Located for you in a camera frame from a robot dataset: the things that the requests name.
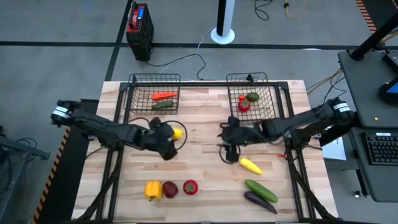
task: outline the red battery charger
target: red battery charger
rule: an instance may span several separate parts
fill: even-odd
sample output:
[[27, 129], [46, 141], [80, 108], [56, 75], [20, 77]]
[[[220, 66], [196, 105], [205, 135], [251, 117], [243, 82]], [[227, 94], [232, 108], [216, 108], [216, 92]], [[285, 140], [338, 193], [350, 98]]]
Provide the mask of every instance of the red battery charger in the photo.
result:
[[127, 23], [126, 39], [136, 60], [150, 60], [152, 41], [154, 39], [154, 25], [150, 19], [147, 4], [132, 2]]

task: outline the green cucumber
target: green cucumber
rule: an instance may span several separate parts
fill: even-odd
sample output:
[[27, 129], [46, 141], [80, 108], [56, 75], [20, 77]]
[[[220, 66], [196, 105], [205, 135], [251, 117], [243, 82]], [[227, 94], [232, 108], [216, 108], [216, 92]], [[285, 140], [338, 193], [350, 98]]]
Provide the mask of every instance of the green cucumber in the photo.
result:
[[258, 196], [262, 197], [264, 200], [275, 203], [278, 202], [278, 197], [276, 197], [274, 193], [272, 193], [270, 190], [266, 189], [263, 185], [257, 183], [256, 181], [245, 180], [244, 183], [251, 191], [258, 194]]
[[164, 108], [170, 108], [170, 107], [173, 107], [173, 105], [174, 105], [174, 103], [173, 103], [172, 100], [163, 101], [163, 102], [160, 102], [160, 103], [157, 103], [157, 104], [153, 105], [152, 106], [152, 110], [161, 110], [161, 109], [164, 109]]
[[246, 99], [250, 102], [256, 102], [260, 99], [260, 96], [257, 93], [248, 93]]

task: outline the yellow bell pepper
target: yellow bell pepper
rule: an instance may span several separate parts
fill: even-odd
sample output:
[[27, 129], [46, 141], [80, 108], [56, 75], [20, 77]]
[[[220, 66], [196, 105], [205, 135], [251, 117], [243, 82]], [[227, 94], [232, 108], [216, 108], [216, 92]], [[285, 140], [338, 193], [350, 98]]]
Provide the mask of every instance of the yellow bell pepper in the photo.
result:
[[251, 171], [255, 174], [262, 174], [262, 170], [255, 165], [252, 161], [250, 161], [249, 159], [246, 158], [242, 158], [239, 162], [244, 168], [246, 168], [248, 171]]
[[145, 198], [158, 200], [162, 197], [162, 184], [159, 181], [149, 181], [145, 186]]

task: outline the red tomato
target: red tomato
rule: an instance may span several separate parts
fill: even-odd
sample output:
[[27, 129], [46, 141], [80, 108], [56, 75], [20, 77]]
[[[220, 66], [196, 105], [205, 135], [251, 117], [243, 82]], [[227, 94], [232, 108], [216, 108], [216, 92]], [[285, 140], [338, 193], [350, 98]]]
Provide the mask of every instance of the red tomato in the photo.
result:
[[187, 180], [183, 185], [183, 189], [187, 195], [194, 195], [198, 192], [198, 183], [194, 180]]

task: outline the wire basket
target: wire basket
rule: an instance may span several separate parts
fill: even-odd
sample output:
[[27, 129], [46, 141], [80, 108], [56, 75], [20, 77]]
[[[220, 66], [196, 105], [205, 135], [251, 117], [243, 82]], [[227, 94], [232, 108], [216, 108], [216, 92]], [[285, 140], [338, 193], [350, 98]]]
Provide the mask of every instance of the wire basket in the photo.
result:
[[[134, 114], [177, 114], [180, 99], [181, 76], [178, 74], [131, 74], [129, 86], [132, 87], [130, 112]], [[154, 93], [176, 93], [177, 96], [154, 101]], [[165, 101], [173, 101], [173, 106], [153, 110], [152, 106]]]
[[[275, 118], [275, 108], [271, 96], [271, 88], [265, 73], [233, 73], [226, 76], [231, 114], [241, 124], [254, 124], [263, 119]], [[250, 110], [241, 112], [238, 109], [239, 96], [257, 93], [260, 98], [250, 102]]]

